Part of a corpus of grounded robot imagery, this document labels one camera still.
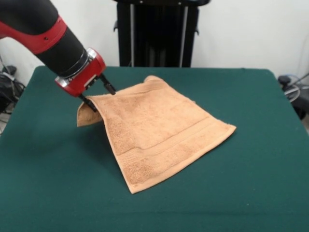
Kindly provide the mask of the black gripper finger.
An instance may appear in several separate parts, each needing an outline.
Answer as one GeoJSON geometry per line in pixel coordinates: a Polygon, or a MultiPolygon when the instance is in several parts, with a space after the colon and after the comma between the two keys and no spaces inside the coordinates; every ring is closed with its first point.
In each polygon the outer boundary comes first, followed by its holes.
{"type": "Polygon", "coordinates": [[[101,74],[99,76],[99,78],[101,79],[101,81],[104,84],[104,87],[112,94],[115,95],[116,94],[116,89],[114,88],[114,86],[108,81],[108,79],[106,78],[106,76],[104,74],[101,74]]]}
{"type": "Polygon", "coordinates": [[[85,97],[83,94],[80,94],[78,96],[87,106],[89,106],[91,108],[91,110],[93,112],[97,112],[97,108],[95,107],[95,105],[92,103],[91,100],[89,100],[87,97],[85,97]]]}

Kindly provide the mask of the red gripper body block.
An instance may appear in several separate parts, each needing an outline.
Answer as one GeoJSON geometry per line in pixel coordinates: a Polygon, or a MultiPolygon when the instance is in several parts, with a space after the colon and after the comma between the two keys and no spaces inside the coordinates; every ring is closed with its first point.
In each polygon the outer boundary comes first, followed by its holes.
{"type": "Polygon", "coordinates": [[[79,97],[89,84],[106,69],[105,62],[97,51],[87,51],[85,65],[71,77],[55,79],[56,84],[68,94],[79,97]]]}

